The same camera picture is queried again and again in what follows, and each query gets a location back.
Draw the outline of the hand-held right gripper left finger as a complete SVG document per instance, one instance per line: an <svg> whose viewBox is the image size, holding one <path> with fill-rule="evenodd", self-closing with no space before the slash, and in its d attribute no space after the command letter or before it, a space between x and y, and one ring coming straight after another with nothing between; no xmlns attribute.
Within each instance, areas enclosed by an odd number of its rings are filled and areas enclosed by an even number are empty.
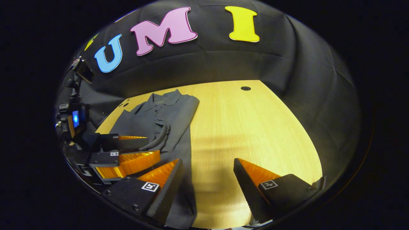
<svg viewBox="0 0 409 230"><path fill-rule="evenodd" d="M165 226L184 174L176 159L142 176L127 176L102 192L103 198L131 217Z"/></svg>

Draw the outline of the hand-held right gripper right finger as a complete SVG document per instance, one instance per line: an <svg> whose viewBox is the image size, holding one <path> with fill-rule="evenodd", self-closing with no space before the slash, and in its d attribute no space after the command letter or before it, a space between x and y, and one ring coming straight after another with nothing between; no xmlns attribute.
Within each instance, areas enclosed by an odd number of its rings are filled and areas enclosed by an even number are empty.
<svg viewBox="0 0 409 230"><path fill-rule="evenodd" d="M234 159L233 171L258 224L282 218L321 191L320 180L309 184L294 174L279 176L241 158Z"/></svg>

